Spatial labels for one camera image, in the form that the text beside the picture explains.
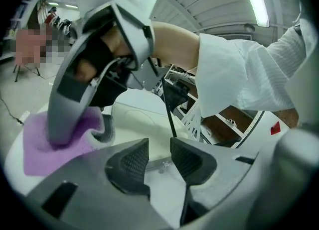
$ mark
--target gray robotic hand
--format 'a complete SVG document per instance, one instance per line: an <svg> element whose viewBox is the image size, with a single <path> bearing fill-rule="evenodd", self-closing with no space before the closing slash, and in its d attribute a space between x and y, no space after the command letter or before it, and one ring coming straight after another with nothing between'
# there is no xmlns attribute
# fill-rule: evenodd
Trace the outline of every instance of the gray robotic hand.
<svg viewBox="0 0 319 230"><path fill-rule="evenodd" d="M127 88L151 90L166 73L150 59L154 31L150 13L156 0L78 0L83 16L78 39L65 57L49 99L47 138L65 145L88 106L109 106ZM113 25L121 31L131 56L113 59L99 38ZM92 62L98 75L88 84L75 79L81 56ZM120 74L112 72L120 69Z"/></svg>

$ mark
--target black rubber pad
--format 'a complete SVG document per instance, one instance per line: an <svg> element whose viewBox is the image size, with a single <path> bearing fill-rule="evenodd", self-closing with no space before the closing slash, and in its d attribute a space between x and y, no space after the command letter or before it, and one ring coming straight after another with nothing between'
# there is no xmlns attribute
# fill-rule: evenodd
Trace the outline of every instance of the black rubber pad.
<svg viewBox="0 0 319 230"><path fill-rule="evenodd" d="M205 183L217 168L216 159L178 138L170 139L171 158L187 186Z"/></svg>
<svg viewBox="0 0 319 230"><path fill-rule="evenodd" d="M42 208L55 218L59 218L66 207L67 203L72 198L77 185L71 182L62 183L44 202Z"/></svg>
<svg viewBox="0 0 319 230"><path fill-rule="evenodd" d="M149 139L144 138L112 156L106 163L105 172L109 181L123 193L150 197L150 188L144 185L148 162Z"/></svg>

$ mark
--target ceiling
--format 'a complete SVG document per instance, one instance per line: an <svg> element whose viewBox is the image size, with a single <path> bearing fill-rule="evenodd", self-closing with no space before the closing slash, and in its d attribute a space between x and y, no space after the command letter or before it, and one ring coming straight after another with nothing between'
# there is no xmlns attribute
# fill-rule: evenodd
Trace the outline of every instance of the ceiling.
<svg viewBox="0 0 319 230"><path fill-rule="evenodd" d="M75 4L76 0L59 0ZM298 0L265 0L270 27L258 27L249 0L158 0L151 19L168 22L192 32L246 33L245 23L256 30L252 38L268 46L292 26L299 14Z"/></svg>

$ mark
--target purple cloth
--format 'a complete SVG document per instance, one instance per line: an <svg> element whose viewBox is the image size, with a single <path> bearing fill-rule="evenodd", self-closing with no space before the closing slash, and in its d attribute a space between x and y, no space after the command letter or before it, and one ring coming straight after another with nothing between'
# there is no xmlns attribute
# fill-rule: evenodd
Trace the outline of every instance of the purple cloth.
<svg viewBox="0 0 319 230"><path fill-rule="evenodd" d="M89 107L75 127L68 145L54 146L46 140L47 112L31 114L23 129L23 167L25 175L47 176L71 159L95 150L84 135L88 129L104 129L98 107Z"/></svg>

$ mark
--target white sleeve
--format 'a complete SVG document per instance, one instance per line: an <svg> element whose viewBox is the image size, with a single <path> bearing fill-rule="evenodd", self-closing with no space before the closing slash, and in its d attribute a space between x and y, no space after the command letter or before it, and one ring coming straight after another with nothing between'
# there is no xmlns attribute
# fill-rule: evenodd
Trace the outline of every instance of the white sleeve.
<svg viewBox="0 0 319 230"><path fill-rule="evenodd" d="M230 105L258 111L293 108L284 86L305 57L304 42L293 28L268 48L201 34L196 86L202 116Z"/></svg>

